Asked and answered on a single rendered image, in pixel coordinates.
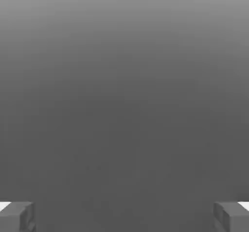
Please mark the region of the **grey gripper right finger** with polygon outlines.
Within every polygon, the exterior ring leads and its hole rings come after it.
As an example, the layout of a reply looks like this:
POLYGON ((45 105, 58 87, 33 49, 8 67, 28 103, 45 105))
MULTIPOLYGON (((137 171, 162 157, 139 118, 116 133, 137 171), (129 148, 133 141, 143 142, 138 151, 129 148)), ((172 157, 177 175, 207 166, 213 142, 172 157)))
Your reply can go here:
POLYGON ((215 202, 213 232, 249 232, 249 201, 215 202))

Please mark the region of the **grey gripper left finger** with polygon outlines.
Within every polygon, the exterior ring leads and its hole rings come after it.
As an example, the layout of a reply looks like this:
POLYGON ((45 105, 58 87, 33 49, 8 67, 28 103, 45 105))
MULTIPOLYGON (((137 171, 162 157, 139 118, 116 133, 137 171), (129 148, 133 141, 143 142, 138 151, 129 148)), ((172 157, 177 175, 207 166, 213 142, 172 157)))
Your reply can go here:
POLYGON ((0 232, 36 232, 35 203, 0 201, 0 232))

